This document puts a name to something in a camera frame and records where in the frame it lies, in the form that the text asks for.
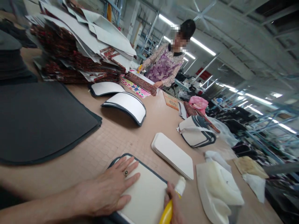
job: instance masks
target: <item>woman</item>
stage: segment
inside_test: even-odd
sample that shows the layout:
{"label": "woman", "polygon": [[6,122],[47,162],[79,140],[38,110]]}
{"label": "woman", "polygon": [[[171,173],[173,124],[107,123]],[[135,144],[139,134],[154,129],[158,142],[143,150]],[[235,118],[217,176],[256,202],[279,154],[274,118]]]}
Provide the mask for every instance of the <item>woman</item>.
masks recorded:
{"label": "woman", "polygon": [[156,88],[170,87],[184,62],[185,54],[181,52],[181,48],[187,45],[195,29],[195,22],[191,19],[186,20],[176,34],[174,42],[162,45],[143,62],[137,71],[140,72],[148,65],[153,64],[154,66],[148,71],[146,77],[155,82]]}

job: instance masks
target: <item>purple floral apron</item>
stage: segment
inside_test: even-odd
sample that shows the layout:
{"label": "purple floral apron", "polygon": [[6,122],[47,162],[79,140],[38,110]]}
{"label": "purple floral apron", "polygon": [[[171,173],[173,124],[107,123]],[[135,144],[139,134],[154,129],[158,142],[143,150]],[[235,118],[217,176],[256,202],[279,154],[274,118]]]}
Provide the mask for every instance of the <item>purple floral apron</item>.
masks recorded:
{"label": "purple floral apron", "polygon": [[145,76],[153,82],[162,81],[169,77],[176,66],[177,64],[173,63],[167,57],[166,53],[164,53]]}

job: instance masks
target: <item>floral blouse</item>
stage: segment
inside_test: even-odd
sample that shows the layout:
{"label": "floral blouse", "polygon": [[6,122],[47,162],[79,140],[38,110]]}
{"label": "floral blouse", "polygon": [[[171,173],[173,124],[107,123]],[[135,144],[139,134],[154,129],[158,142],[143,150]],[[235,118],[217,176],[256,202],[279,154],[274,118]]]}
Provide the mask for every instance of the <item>floral blouse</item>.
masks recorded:
{"label": "floral blouse", "polygon": [[163,85],[166,87],[170,87],[172,83],[174,83],[174,78],[176,77],[178,71],[180,70],[181,65],[184,62],[184,54],[182,52],[176,53],[171,51],[171,44],[166,43],[159,47],[149,58],[147,58],[143,62],[143,66],[147,67],[150,64],[155,64],[161,56],[166,53],[166,56],[177,66],[174,68],[172,73],[168,76],[168,78],[162,80]]}

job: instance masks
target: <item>pink plastic bag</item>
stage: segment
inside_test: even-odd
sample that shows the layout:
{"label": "pink plastic bag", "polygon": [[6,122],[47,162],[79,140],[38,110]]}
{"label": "pink plastic bag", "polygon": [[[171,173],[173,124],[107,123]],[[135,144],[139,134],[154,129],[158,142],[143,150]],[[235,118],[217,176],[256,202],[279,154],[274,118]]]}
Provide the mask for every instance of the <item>pink plastic bag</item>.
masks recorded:
{"label": "pink plastic bag", "polygon": [[189,100],[189,104],[194,108],[199,109],[200,112],[206,115],[206,107],[208,106],[208,101],[206,101],[204,98],[201,98],[199,96],[192,96]]}

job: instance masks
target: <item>black hair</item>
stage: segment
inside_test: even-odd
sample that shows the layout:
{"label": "black hair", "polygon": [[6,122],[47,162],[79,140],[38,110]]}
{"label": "black hair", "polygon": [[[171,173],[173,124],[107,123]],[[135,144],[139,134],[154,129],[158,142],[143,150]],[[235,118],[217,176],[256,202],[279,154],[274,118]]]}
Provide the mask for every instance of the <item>black hair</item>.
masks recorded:
{"label": "black hair", "polygon": [[196,30],[195,22],[192,19],[188,19],[181,24],[179,34],[182,35],[183,39],[190,40]]}

